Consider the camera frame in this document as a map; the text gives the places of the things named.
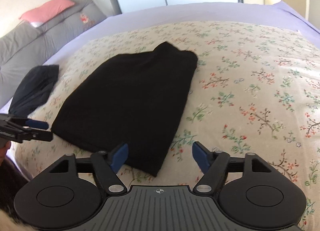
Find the person's left hand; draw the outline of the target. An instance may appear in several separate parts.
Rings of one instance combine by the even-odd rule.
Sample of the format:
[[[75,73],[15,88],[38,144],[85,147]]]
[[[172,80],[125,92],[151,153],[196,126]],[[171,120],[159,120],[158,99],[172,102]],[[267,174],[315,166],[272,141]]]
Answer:
[[[7,151],[11,148],[11,141],[8,141],[3,148],[0,149],[0,165],[2,165],[6,158]]]

